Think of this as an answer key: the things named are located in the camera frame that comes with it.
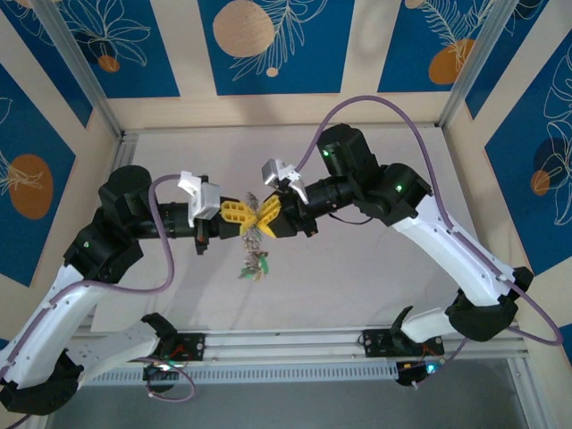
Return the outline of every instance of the beige circle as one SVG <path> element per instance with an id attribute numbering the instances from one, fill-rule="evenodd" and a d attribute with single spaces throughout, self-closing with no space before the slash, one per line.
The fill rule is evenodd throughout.
<path id="1" fill-rule="evenodd" d="M 233 0 L 214 17 L 214 39 L 230 56 L 245 58 L 263 53 L 274 41 L 268 13 L 249 0 Z"/>
<path id="2" fill-rule="evenodd" d="M 276 67 L 270 67 L 268 70 L 266 70 L 266 76 L 269 78 L 275 78 L 278 76 L 278 69 Z"/>
<path id="3" fill-rule="evenodd" d="M 62 0 L 52 0 L 52 3 L 61 2 Z M 29 3 L 29 0 L 14 0 L 20 6 L 24 6 L 27 9 L 31 9 L 32 5 Z"/>
<path id="4" fill-rule="evenodd" d="M 423 3 L 425 3 L 425 0 L 405 0 L 405 7 L 408 9 L 416 9 Z"/>

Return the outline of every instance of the leaf drawing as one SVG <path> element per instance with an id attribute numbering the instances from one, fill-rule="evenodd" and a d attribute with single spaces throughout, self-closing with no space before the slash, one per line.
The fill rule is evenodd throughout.
<path id="1" fill-rule="evenodd" d="M 528 4 L 527 2 L 523 3 L 522 0 L 520 0 L 515 7 L 515 10 L 510 15 L 509 21 L 507 22 L 507 25 L 504 26 L 504 29 L 510 34 L 510 36 L 514 36 L 517 21 L 533 20 L 542 9 L 543 3 L 544 0 L 537 0 L 536 4 Z"/>
<path id="2" fill-rule="evenodd" d="M 481 28 L 495 0 L 473 0 L 467 13 L 461 13 L 456 0 L 425 0 L 419 9 L 425 13 L 429 29 L 450 46 L 455 53 L 456 68 L 460 70 L 468 57 L 468 40 Z"/>
<path id="3" fill-rule="evenodd" d="M 3 1 L 24 29 L 53 45 L 32 9 L 15 0 Z M 149 37 L 151 29 L 123 18 L 123 0 L 62 0 L 55 5 L 88 61 L 107 72 L 119 70 L 118 58 L 147 65 L 147 56 L 137 44 Z"/>
<path id="4" fill-rule="evenodd" d="M 313 20 L 327 5 L 320 5 L 310 13 L 309 5 L 315 0 L 260 0 L 259 6 L 268 15 L 273 25 L 273 42 L 262 53 L 248 57 L 235 57 L 231 69 L 236 70 L 233 81 L 250 72 L 259 75 L 268 70 L 278 72 L 296 54 L 297 46 L 303 47 L 305 35 L 302 24 Z"/>
<path id="5" fill-rule="evenodd" d="M 572 45 L 554 71 L 543 112 L 550 154 L 533 176 L 533 191 L 554 190 L 554 224 L 563 226 L 572 221 Z"/>
<path id="6" fill-rule="evenodd" d="M 7 97 L 0 97 L 0 125 L 8 118 L 12 100 Z M 26 174 L 13 167 L 0 151 L 0 196 L 5 194 L 9 188 L 17 189 L 18 185 L 26 185 L 35 189 L 42 189 L 38 183 L 42 173 Z"/>

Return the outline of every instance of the blue wall panel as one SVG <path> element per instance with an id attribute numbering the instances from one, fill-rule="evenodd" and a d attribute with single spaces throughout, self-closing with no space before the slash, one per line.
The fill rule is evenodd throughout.
<path id="1" fill-rule="evenodd" d="M 486 153 L 534 272 L 572 256 L 572 32 Z"/>
<path id="2" fill-rule="evenodd" d="M 0 273 L 29 286 L 75 155 L 0 65 Z"/>
<path id="3" fill-rule="evenodd" d="M 149 0 L 55 4 L 109 98 L 179 96 Z M 85 126 L 91 106 L 38 17 L 15 0 L 0 0 L 0 8 Z"/>
<path id="4" fill-rule="evenodd" d="M 521 0 L 518 3 L 465 99 L 473 118 L 476 118 L 502 73 L 509 67 L 512 57 L 547 3 L 548 0 Z"/>
<path id="5" fill-rule="evenodd" d="M 354 0 L 198 0 L 216 92 L 337 93 Z"/>

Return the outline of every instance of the white line drawing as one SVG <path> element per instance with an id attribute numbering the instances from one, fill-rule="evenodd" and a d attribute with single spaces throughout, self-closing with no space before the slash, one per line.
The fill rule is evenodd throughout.
<path id="1" fill-rule="evenodd" d="M 10 98 L 0 97 L 0 125 L 10 114 L 11 106 L 12 100 Z M 41 177 L 41 172 L 38 174 L 26 174 L 12 167 L 0 150 L 0 196 L 5 194 L 9 188 L 18 189 L 19 185 L 42 189 L 42 185 L 38 183 Z"/>
<path id="2" fill-rule="evenodd" d="M 425 13 L 429 29 L 439 36 L 443 46 L 454 52 L 455 67 L 460 71 L 470 53 L 469 40 L 483 26 L 494 2 L 483 0 L 477 5 L 477 0 L 473 0 L 467 13 L 461 13 L 456 0 L 406 0 L 405 6 Z"/>
<path id="3" fill-rule="evenodd" d="M 6 7 L 18 18 L 21 26 L 29 34 L 42 40 L 47 45 L 53 46 L 52 39 L 47 35 L 44 26 L 39 21 L 34 11 L 29 7 L 28 2 L 22 0 L 3 0 Z"/>
<path id="4" fill-rule="evenodd" d="M 514 12 L 510 15 L 509 21 L 507 25 L 504 26 L 504 29 L 510 34 L 510 36 L 514 36 L 515 34 L 515 27 L 517 25 L 517 21 L 530 21 L 533 20 L 536 15 L 542 9 L 544 0 L 535 0 L 531 4 L 531 2 L 524 2 L 520 0 L 515 7 Z"/>
<path id="5" fill-rule="evenodd" d="M 328 0 L 320 0 L 320 4 L 311 10 L 310 5 L 314 2 L 315 0 L 229 2 L 214 18 L 213 28 L 221 49 L 234 56 L 231 69 L 235 69 L 236 74 L 232 81 L 250 72 L 256 75 L 266 72 L 269 77 L 277 76 L 289 57 L 296 54 L 297 45 L 303 47 L 305 44 L 302 24 L 318 16 Z M 250 29 L 239 28 L 239 25 L 246 27 L 245 24 Z"/>
<path id="6" fill-rule="evenodd" d="M 543 195 L 554 190 L 554 224 L 564 226 L 572 221 L 572 45 L 552 75 L 543 113 L 549 120 L 546 131 L 552 153 L 544 161 L 540 174 L 534 174 L 533 191 Z"/>
<path id="7" fill-rule="evenodd" d="M 3 1 L 24 29 L 52 45 L 41 24 L 39 29 L 31 25 L 38 21 L 31 9 L 16 0 Z M 120 58 L 147 65 L 147 56 L 137 44 L 149 37 L 151 29 L 123 18 L 123 0 L 62 0 L 56 5 L 88 61 L 98 63 L 106 72 L 117 72 Z"/>

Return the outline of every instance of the vent grille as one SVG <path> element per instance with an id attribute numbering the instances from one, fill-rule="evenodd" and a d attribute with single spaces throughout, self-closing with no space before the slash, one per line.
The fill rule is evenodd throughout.
<path id="1" fill-rule="evenodd" d="M 230 383 L 303 383 L 366 380 L 396 380 L 395 363 L 375 362 L 356 364 L 272 365 L 272 366 L 196 366 L 186 368 L 196 384 Z M 178 374 L 161 383 L 185 383 Z M 142 367 L 117 368 L 101 374 L 87 386 L 126 386 L 143 383 Z"/>

